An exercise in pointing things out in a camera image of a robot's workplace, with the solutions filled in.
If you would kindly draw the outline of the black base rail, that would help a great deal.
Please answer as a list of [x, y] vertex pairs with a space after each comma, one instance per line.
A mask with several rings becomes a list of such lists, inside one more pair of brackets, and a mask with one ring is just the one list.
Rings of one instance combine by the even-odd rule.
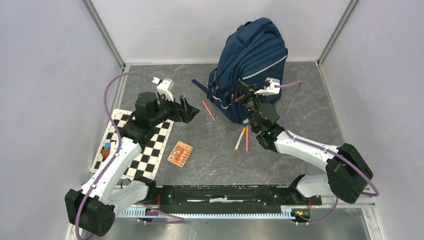
[[168, 214], [277, 214], [282, 206], [320, 206], [286, 185], [157, 185], [142, 203]]

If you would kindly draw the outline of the aluminium frame rail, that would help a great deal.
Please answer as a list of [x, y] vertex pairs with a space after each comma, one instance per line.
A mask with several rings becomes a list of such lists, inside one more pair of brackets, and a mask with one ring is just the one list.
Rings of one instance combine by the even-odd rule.
[[286, 219], [306, 223], [312, 209], [348, 208], [332, 197], [304, 197], [281, 185], [160, 185], [139, 203], [118, 208], [114, 199], [105, 207], [96, 204], [95, 217], [107, 223], [115, 218], [184, 219]]

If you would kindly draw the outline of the navy blue backpack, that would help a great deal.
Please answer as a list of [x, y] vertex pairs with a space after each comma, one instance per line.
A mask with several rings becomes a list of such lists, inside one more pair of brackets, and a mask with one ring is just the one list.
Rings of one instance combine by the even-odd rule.
[[248, 21], [227, 38], [207, 84], [196, 79], [192, 83], [231, 122], [247, 124], [247, 111], [236, 102], [237, 82], [262, 85], [266, 78], [282, 81], [288, 53], [280, 31], [269, 18]]

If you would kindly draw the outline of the colourful blocks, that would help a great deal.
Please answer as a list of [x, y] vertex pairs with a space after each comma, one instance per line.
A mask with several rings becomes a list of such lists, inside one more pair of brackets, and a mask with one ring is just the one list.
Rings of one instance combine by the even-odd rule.
[[102, 149], [101, 149], [101, 152], [100, 152], [101, 156], [104, 159], [106, 159], [111, 154], [111, 152], [113, 151], [114, 146], [115, 146], [115, 142], [113, 142], [113, 141], [112, 142], [105, 142]]

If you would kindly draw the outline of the yellow white marker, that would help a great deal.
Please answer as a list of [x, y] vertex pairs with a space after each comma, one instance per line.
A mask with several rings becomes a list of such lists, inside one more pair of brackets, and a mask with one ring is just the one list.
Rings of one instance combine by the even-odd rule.
[[241, 130], [241, 133], [240, 133], [240, 135], [239, 135], [239, 137], [237, 139], [236, 145], [234, 147], [234, 150], [235, 151], [237, 151], [239, 149], [240, 144], [241, 144], [241, 141], [242, 141], [242, 138], [243, 138], [245, 132], [246, 132], [246, 127], [243, 127], [242, 130]]

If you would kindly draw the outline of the orange pencil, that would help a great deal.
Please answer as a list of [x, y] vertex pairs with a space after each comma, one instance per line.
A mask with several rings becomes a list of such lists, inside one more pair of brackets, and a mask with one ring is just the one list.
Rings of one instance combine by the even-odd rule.
[[211, 117], [211, 119], [215, 122], [216, 119], [215, 119], [213, 113], [211, 112], [210, 108], [206, 104], [206, 102], [203, 99], [201, 100], [201, 102], [202, 102], [203, 106], [205, 107], [205, 110], [208, 112], [209, 116]]
[[249, 125], [247, 124], [245, 127], [245, 151], [249, 151]]

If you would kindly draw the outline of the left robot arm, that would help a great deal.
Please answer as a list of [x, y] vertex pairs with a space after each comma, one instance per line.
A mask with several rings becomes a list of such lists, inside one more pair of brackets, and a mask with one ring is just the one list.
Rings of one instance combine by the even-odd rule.
[[164, 95], [142, 92], [123, 127], [117, 127], [117, 143], [97, 172], [79, 189], [70, 189], [65, 197], [67, 217], [76, 230], [83, 229], [102, 237], [116, 217], [136, 202], [153, 203], [157, 190], [152, 180], [139, 177], [115, 191], [116, 183], [131, 162], [146, 148], [155, 135], [155, 127], [167, 120], [189, 123], [200, 111], [184, 96], [180, 102]]

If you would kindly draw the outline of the orange card pack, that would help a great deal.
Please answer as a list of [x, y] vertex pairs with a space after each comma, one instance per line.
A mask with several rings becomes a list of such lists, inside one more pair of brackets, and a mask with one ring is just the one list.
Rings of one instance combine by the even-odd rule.
[[178, 141], [172, 151], [170, 152], [167, 160], [176, 166], [182, 168], [188, 160], [190, 154], [193, 151], [193, 147], [182, 141]]

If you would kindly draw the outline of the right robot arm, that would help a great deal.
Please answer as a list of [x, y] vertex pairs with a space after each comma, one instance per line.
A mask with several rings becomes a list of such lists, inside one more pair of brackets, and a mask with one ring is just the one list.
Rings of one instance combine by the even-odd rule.
[[250, 130], [264, 149], [296, 157], [323, 171], [318, 175], [300, 175], [291, 184], [289, 199], [302, 204], [309, 197], [333, 195], [354, 204], [361, 195], [379, 196], [371, 168], [353, 145], [328, 145], [294, 134], [286, 125], [288, 115], [284, 125], [278, 124], [276, 107], [263, 102], [263, 98], [277, 95], [287, 87], [274, 78], [267, 78], [262, 85], [238, 80], [235, 101], [245, 106]]

